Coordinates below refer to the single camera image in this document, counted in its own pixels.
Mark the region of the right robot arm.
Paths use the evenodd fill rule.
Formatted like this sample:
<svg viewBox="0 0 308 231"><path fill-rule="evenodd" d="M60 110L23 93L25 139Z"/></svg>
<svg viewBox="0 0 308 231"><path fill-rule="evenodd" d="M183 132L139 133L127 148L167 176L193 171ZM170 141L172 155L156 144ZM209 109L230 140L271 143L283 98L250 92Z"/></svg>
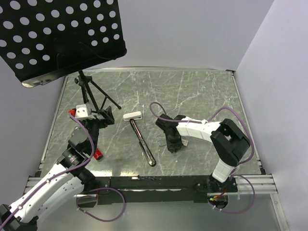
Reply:
<svg viewBox="0 0 308 231"><path fill-rule="evenodd" d="M228 118L221 122L208 122L183 115L172 119L161 114L155 124L164 132L167 149L171 153L179 151L184 146L182 137L198 138L214 145L219 160L209 177L209 184L216 192L227 186L232 171L250 147L249 138Z"/></svg>

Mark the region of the staple tray with staples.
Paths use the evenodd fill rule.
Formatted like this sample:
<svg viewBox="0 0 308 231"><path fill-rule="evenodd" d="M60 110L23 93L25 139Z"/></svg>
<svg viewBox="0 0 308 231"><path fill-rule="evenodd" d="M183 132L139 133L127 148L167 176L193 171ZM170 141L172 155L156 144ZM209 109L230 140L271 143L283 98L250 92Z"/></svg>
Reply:
<svg viewBox="0 0 308 231"><path fill-rule="evenodd" d="M166 146L167 141L166 140L160 140L160 141L157 142L157 144L158 144L159 147Z"/></svg>

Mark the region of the black stapler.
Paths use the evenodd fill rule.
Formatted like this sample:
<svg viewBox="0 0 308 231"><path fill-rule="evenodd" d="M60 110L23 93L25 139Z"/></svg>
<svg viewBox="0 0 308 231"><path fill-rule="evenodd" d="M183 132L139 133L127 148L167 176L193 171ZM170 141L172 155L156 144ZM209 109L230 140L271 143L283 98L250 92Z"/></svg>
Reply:
<svg viewBox="0 0 308 231"><path fill-rule="evenodd" d="M145 139L143 138L135 120L131 119L129 122L130 122L130 125L131 125L133 131L135 132L135 134L136 134L136 136L139 140L139 145L140 145L140 147L143 151L143 154L144 154L149 166L151 166L151 167L156 166L156 160L154 159L152 152L150 151Z"/></svg>

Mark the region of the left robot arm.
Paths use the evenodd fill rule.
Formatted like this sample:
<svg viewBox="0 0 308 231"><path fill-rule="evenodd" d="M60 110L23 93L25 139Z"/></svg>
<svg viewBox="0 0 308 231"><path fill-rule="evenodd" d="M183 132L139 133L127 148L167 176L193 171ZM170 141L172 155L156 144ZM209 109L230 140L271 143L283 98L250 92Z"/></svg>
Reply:
<svg viewBox="0 0 308 231"><path fill-rule="evenodd" d="M50 171L26 194L10 205L0 206L2 231L36 231L38 225L62 203L81 192L95 188L95 177L86 165L97 151L99 131L114 124L111 107L92 115L90 109L78 105L69 116L77 123L67 149Z"/></svg>

